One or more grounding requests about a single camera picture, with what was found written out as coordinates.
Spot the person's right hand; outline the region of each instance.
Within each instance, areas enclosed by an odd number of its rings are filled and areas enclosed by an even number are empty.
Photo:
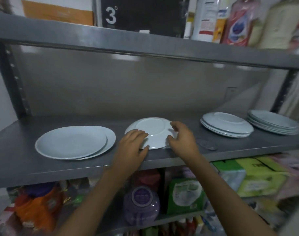
[[[199,156],[200,152],[190,129],[181,122],[171,122],[170,125],[173,130],[178,132],[176,139],[168,135],[169,145],[172,150],[184,161]]]

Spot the orange package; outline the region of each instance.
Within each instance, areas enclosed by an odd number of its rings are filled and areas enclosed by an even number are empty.
[[[24,227],[34,227],[52,232],[56,225],[56,215],[62,207],[62,194],[54,187],[48,194],[35,199],[27,194],[15,201],[15,212]]]

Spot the purple bottle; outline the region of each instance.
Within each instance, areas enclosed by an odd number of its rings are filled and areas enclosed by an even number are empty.
[[[131,225],[146,225],[159,214],[158,194],[146,186],[130,190],[124,196],[124,216]]]

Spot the beige bottle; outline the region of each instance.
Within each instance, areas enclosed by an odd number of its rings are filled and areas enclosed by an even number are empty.
[[[299,0],[281,0],[271,7],[258,44],[260,49],[288,49],[299,21]]]

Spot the orange box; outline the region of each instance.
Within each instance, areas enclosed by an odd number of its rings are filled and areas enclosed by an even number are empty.
[[[22,0],[25,16],[34,19],[94,25],[94,13],[79,9]]]

